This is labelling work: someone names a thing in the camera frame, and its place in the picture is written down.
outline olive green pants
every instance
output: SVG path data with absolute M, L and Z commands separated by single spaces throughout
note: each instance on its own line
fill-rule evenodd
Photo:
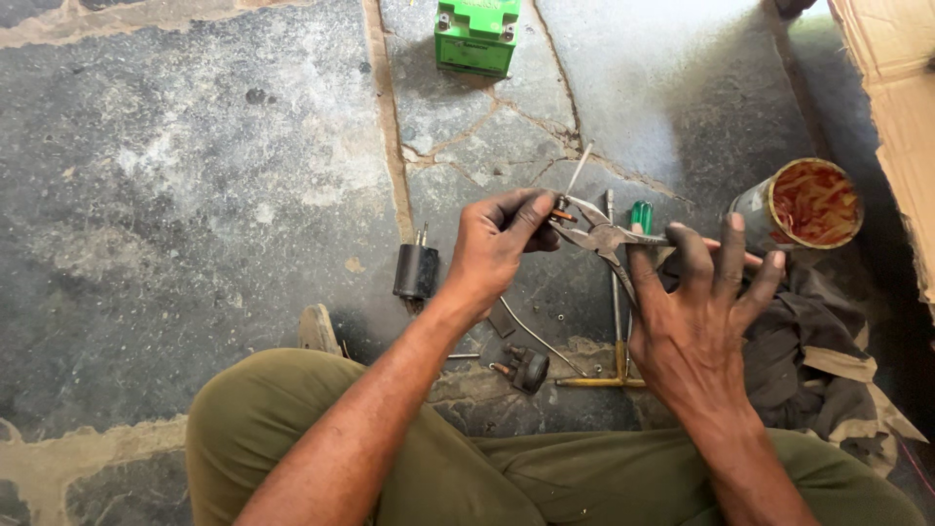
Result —
M 208 382 L 185 445 L 195 524 L 233 522 L 364 370 L 318 351 L 273 349 Z M 846 453 L 792 431 L 770 436 L 823 524 L 924 524 L 898 489 Z M 378 526 L 723 522 L 705 465 L 680 430 L 468 439 L 428 406 L 371 517 Z

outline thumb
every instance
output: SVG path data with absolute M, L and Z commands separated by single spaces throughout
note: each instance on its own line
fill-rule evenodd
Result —
M 536 233 L 536 230 L 549 217 L 549 213 L 554 206 L 554 199 L 551 194 L 543 193 L 529 199 L 520 207 L 520 210 L 513 216 L 513 221 L 506 233 L 513 238 L 515 243 L 522 250 L 529 238 Z

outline hand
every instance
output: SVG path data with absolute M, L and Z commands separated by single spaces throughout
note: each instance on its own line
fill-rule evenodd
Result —
M 640 301 L 629 349 L 646 386 L 691 434 L 696 426 L 751 415 L 743 385 L 741 335 L 772 300 L 785 254 L 769 253 L 738 299 L 745 262 L 742 215 L 725 218 L 716 266 L 710 247 L 691 228 L 673 223 L 666 235 L 675 241 L 684 267 L 672 294 L 659 282 L 646 248 L 627 246 Z
M 558 249 L 558 234 L 543 225 L 557 198 L 551 190 L 516 188 L 467 205 L 439 296 L 457 298 L 475 321 L 484 319 L 510 287 L 523 252 Z

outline forearm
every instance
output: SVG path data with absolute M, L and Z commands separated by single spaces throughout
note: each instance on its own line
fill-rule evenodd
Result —
M 363 523 L 445 357 L 470 327 L 441 292 L 280 461 L 237 519 Z
M 749 403 L 728 414 L 690 416 L 683 422 L 711 470 L 728 523 L 818 524 Z

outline tin can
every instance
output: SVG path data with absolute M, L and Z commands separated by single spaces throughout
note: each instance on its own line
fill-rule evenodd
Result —
M 853 196 L 846 208 L 847 223 L 838 222 L 837 229 L 842 233 L 831 240 L 821 240 L 815 237 L 808 239 L 809 236 L 803 235 L 801 232 L 797 234 L 796 229 L 793 227 L 796 218 L 790 218 L 783 211 L 782 206 L 779 207 L 782 213 L 777 212 L 776 188 L 777 182 L 781 178 L 784 178 L 782 186 L 790 186 L 785 180 L 810 177 L 814 179 L 815 177 L 821 177 L 821 174 L 832 174 L 833 177 L 839 180 L 838 185 L 832 185 L 834 188 L 827 190 L 829 193 L 840 193 L 842 190 L 839 188 L 840 186 L 848 186 L 849 188 L 844 188 L 843 191 L 850 192 L 848 197 Z M 820 201 L 823 198 L 821 196 L 821 187 L 815 186 L 812 190 Z M 834 163 L 813 157 L 797 159 L 779 168 L 772 177 L 737 196 L 730 204 L 728 211 L 743 215 L 746 224 L 747 246 L 765 251 L 789 251 L 804 248 L 830 249 L 842 246 L 854 238 L 863 224 L 864 217 L 862 204 L 854 192 L 854 184 L 844 170 Z

